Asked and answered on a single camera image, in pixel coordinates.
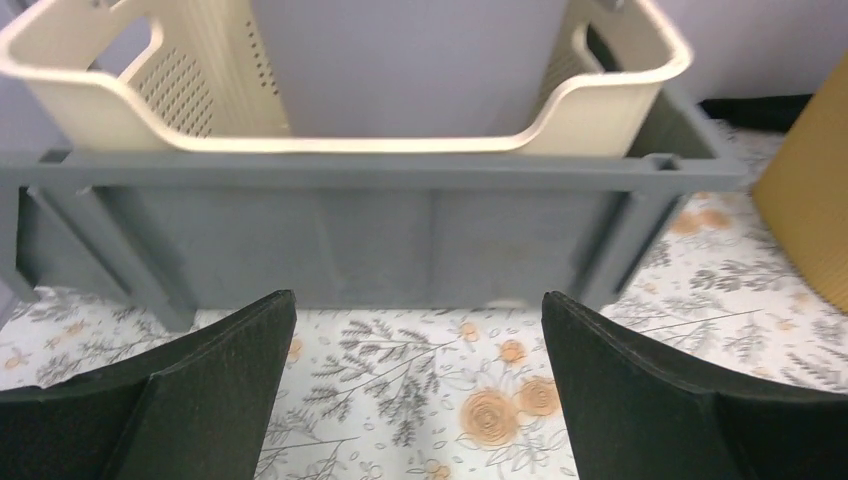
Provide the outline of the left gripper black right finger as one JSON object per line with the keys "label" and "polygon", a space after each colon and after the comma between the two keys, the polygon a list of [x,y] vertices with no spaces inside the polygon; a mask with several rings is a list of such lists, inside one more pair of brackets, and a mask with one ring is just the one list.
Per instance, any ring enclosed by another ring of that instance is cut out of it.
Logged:
{"label": "left gripper black right finger", "polygon": [[847,398],[701,360],[549,292],[541,319],[582,479],[843,479]]}

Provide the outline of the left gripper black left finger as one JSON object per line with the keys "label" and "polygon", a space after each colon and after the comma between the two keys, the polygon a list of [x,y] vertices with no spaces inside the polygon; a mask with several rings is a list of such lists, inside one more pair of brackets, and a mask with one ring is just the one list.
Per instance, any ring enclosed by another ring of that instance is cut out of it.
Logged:
{"label": "left gripper black left finger", "polygon": [[277,291],[142,354],[1,395],[5,479],[250,479],[297,315]]}

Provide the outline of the yellow slatted waste basket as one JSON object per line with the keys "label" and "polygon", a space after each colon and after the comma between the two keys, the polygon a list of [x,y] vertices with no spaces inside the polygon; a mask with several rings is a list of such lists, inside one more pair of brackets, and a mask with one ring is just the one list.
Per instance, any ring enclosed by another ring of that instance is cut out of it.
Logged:
{"label": "yellow slatted waste basket", "polygon": [[801,112],[752,188],[752,198],[802,279],[846,312],[846,58]]}

